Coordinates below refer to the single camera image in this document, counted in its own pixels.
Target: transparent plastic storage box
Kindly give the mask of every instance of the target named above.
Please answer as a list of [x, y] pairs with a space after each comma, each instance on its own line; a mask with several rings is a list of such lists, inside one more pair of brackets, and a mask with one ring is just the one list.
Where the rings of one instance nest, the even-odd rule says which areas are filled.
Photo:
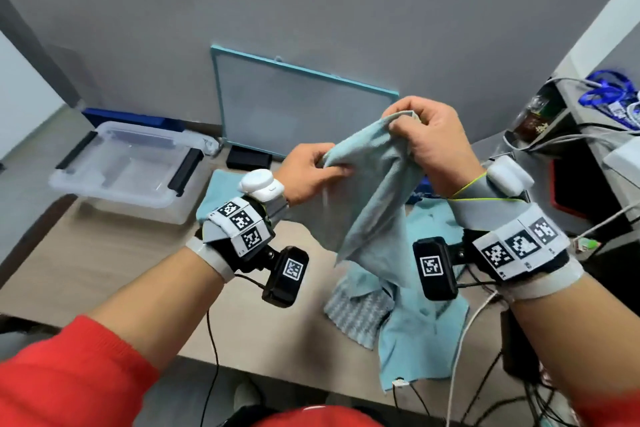
[[211, 176], [204, 141], [189, 133], [105, 122], [49, 178], [95, 208], [181, 225]]

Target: human hand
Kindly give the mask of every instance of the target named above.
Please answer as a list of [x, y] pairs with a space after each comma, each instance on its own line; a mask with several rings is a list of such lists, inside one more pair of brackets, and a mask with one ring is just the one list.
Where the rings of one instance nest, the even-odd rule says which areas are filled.
[[316, 167], [320, 159], [335, 144], [299, 144], [283, 161], [273, 176], [284, 185], [284, 197], [289, 205], [304, 203], [333, 181], [352, 174], [352, 169], [342, 165]]
[[403, 110], [413, 110], [420, 122], [401, 115], [389, 124], [389, 131], [409, 140], [415, 162], [438, 194], [452, 197], [484, 173], [452, 107], [432, 99], [407, 96], [387, 108], [382, 116]]

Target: shoe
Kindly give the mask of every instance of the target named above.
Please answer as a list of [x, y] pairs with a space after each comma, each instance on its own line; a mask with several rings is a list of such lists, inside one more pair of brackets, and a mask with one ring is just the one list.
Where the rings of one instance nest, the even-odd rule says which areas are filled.
[[260, 391], [252, 382], [245, 380], [236, 387], [234, 412], [237, 412], [242, 407], [251, 407], [252, 405], [260, 405], [260, 403]]

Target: forearm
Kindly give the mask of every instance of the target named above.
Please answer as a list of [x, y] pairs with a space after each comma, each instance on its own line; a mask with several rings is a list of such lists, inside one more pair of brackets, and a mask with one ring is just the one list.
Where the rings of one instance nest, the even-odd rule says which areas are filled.
[[88, 315], [164, 369], [188, 340], [224, 281], [188, 248], [113, 294]]
[[589, 275], [511, 308], [554, 384], [571, 400], [640, 389], [640, 318]]

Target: red sweater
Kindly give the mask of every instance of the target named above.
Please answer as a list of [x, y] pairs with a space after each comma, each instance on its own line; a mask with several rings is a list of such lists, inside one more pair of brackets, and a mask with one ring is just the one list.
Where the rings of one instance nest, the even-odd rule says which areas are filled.
[[[130, 426], [144, 393], [159, 373], [140, 353], [104, 326], [79, 316], [62, 332], [0, 364], [3, 427]], [[640, 426], [640, 392], [581, 407], [595, 427]], [[257, 427], [376, 427], [345, 407], [293, 410]]]

